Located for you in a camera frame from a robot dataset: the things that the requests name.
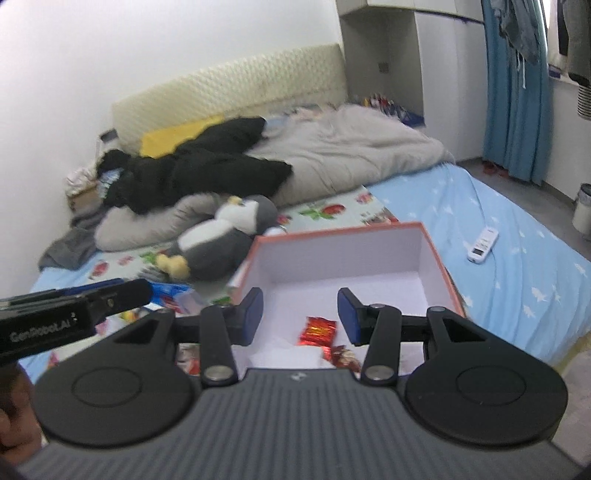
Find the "round pad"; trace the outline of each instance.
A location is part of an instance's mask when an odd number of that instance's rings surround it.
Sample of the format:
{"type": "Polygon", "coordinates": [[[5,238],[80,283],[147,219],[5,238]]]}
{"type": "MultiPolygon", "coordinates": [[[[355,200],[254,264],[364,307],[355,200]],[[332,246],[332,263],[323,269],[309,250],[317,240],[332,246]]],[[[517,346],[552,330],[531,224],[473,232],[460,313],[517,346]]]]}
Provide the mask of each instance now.
{"type": "Polygon", "coordinates": [[[456,343],[406,384],[413,415],[430,430],[471,445],[507,447],[552,435],[567,403],[553,369],[511,345],[456,343]]]}
{"type": "Polygon", "coordinates": [[[457,389],[478,405],[507,405],[525,392],[525,381],[504,367],[474,367],[457,378],[457,389]]]}
{"type": "Polygon", "coordinates": [[[72,388],[74,396],[91,407],[124,405],[132,401],[141,390],[142,379],[137,374],[116,367],[98,368],[83,374],[72,388]]]}
{"type": "Polygon", "coordinates": [[[83,354],[37,383],[35,413],[49,437],[94,448],[131,445],[174,426],[193,403],[187,375],[162,357],[133,345],[108,357],[83,354]]]}

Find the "snack package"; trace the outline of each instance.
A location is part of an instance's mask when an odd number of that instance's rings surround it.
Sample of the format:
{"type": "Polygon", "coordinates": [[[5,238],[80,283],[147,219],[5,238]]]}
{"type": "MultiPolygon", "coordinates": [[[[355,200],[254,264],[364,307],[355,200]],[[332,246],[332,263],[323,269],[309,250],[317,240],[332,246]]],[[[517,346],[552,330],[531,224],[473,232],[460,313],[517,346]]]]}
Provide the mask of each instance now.
{"type": "Polygon", "coordinates": [[[308,317],[298,345],[322,347],[324,358],[330,362],[330,347],[336,336],[336,322],[322,317],[308,317]]]}
{"type": "Polygon", "coordinates": [[[188,285],[174,284],[174,283],[157,283],[150,282],[154,295],[152,302],[157,303],[163,307],[173,309],[176,313],[186,314],[187,312],[174,299],[176,295],[191,290],[188,285]]]}
{"type": "Polygon", "coordinates": [[[353,373],[361,373],[361,364],[357,360],[355,353],[345,348],[344,345],[330,349],[330,363],[336,368],[348,368],[353,373]]]}
{"type": "Polygon", "coordinates": [[[199,375],[201,373],[199,344],[179,343],[176,363],[186,374],[199,375]]]}

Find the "blue bed sheet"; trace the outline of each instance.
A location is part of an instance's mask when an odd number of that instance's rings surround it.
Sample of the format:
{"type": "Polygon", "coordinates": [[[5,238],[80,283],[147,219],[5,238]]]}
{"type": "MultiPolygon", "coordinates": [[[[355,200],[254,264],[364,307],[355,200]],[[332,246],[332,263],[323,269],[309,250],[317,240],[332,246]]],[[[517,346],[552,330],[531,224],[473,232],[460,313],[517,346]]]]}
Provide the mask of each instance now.
{"type": "Polygon", "coordinates": [[[400,221],[425,224],[480,326],[554,365],[591,330],[591,263],[463,168],[442,164],[369,190],[400,221]],[[467,251],[485,226],[499,238],[476,265],[467,251]]]}

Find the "ribbed gray surface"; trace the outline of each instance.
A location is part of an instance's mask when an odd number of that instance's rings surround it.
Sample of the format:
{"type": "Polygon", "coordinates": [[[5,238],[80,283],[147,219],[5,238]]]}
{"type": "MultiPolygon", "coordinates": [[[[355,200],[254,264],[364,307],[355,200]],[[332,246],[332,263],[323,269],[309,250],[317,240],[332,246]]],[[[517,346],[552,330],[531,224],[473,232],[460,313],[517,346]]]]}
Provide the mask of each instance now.
{"type": "Polygon", "coordinates": [[[421,428],[397,395],[348,371],[249,371],[205,392],[180,425],[117,451],[52,443],[21,471],[38,480],[572,479],[549,443],[484,452],[421,428]]]}

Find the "gray floor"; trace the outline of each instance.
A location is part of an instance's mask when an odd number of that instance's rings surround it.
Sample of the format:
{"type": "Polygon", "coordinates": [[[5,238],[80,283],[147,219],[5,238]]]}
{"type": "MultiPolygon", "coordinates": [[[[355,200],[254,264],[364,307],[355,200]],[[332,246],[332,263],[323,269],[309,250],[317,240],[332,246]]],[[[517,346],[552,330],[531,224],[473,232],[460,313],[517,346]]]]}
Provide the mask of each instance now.
{"type": "MultiPolygon", "coordinates": [[[[487,175],[480,160],[463,162],[470,174],[513,201],[567,245],[587,260],[591,260],[591,242],[575,230],[571,220],[573,205],[568,199],[558,199],[542,188],[487,175]]],[[[573,459],[586,465],[591,462],[591,351],[580,353],[569,365],[564,380],[569,388],[569,406],[554,442],[573,459]]]]}
{"type": "Polygon", "coordinates": [[[571,221],[574,206],[567,202],[566,197],[559,200],[536,185],[506,179],[498,174],[487,175],[482,171],[480,160],[462,162],[460,166],[469,171],[474,178],[519,205],[568,246],[591,261],[591,241],[585,240],[573,227],[571,221]]]}

